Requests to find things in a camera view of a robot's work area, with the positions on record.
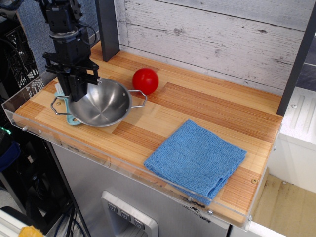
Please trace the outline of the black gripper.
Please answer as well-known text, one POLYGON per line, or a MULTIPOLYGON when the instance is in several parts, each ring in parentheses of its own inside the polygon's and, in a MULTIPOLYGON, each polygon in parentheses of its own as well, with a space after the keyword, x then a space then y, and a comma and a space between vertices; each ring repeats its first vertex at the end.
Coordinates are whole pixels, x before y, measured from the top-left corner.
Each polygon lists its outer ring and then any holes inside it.
POLYGON ((99 85, 99 66, 90 60, 91 50, 87 31, 66 33, 49 32, 55 47, 54 53, 45 52, 46 70, 57 74, 66 96, 79 101, 87 94, 87 83, 99 85))

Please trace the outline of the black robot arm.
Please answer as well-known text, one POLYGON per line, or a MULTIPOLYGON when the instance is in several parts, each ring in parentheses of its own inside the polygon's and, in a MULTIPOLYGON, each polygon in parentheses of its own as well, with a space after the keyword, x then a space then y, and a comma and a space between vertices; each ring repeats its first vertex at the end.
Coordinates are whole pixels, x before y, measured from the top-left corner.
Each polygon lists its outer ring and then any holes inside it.
POLYGON ((45 52, 46 70, 55 73, 62 90, 73 101, 87 94, 88 85, 99 85, 99 66, 90 60, 87 25, 80 21, 81 5, 76 0, 39 0, 55 51, 45 52))

